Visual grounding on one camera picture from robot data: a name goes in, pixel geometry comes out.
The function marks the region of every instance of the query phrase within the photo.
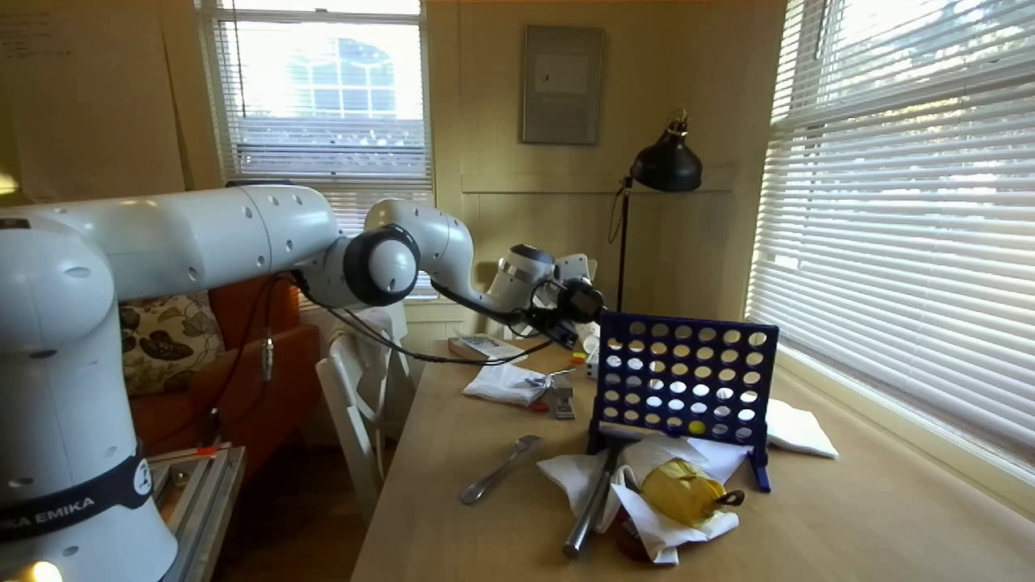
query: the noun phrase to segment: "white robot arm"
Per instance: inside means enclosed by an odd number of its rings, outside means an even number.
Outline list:
[[[555,344],[600,309],[527,247],[471,291],[471,236],[430,207],[378,205],[359,236],[309,189],[0,210],[0,578],[31,564],[108,582],[164,574],[173,538],[137,451],[116,303],[272,271],[334,306],[400,301],[428,271],[447,297]]]

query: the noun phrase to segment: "spoon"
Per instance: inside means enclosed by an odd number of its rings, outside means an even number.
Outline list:
[[[497,463],[492,472],[485,472],[481,479],[469,483],[460,495],[460,503],[479,503],[504,474],[511,474],[538,446],[544,443],[544,436],[520,436],[514,440],[514,446],[506,451],[504,463]]]

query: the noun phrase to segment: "connect four game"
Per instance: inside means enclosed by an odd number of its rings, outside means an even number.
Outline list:
[[[743,443],[754,486],[765,474],[765,400],[779,327],[600,313],[589,446],[605,436],[700,436]]]

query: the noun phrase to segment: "window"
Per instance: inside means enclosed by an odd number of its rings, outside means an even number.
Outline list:
[[[237,182],[428,184],[420,0],[210,0]]]
[[[1035,458],[1030,0],[788,0],[746,313]]]

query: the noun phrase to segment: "wooden desk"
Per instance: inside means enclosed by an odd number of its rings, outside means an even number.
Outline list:
[[[596,538],[567,558],[573,528],[564,491],[525,465],[474,509],[461,486],[492,469],[511,440],[541,434],[546,455],[586,446],[592,385],[580,385],[580,419],[461,397],[474,369],[428,364],[406,430],[367,525],[355,582],[502,582],[502,578],[1030,578],[1035,525],[1002,510],[951,472],[838,413],[823,400],[777,393],[817,412],[842,458],[773,453],[773,495],[750,491],[740,528],[708,548],[683,548],[675,570],[653,570]]]

